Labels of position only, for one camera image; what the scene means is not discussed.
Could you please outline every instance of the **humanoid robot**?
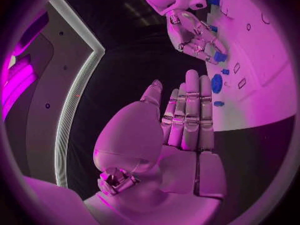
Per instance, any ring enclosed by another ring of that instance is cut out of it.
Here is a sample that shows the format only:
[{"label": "humanoid robot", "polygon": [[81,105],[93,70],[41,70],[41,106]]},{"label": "humanoid robot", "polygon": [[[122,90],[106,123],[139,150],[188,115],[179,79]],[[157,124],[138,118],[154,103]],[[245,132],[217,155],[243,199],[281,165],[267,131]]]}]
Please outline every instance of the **humanoid robot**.
[{"label": "humanoid robot", "polygon": [[[217,64],[204,52],[209,41],[225,54],[209,27],[185,11],[194,3],[205,7],[205,0],[147,2],[166,15],[176,49]],[[207,224],[226,195],[225,171],[214,153],[210,79],[187,71],[160,122],[162,89],[155,80],[140,101],[122,108],[98,136],[93,161],[101,171],[100,192],[85,204],[100,223]]]}]

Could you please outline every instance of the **white light strip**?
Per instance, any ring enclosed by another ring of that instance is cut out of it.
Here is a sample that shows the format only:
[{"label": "white light strip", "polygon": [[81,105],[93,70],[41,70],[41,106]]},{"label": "white light strip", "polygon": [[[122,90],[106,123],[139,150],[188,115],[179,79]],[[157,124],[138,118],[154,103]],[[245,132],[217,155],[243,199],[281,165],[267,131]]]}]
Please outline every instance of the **white light strip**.
[{"label": "white light strip", "polygon": [[78,95],[83,93],[91,75],[104,55],[105,49],[65,0],[50,0],[49,2],[78,33],[78,35],[93,49],[93,52],[84,62],[66,96],[56,131],[54,149],[56,184],[67,188],[66,161],[68,141],[73,118],[80,101]]}]

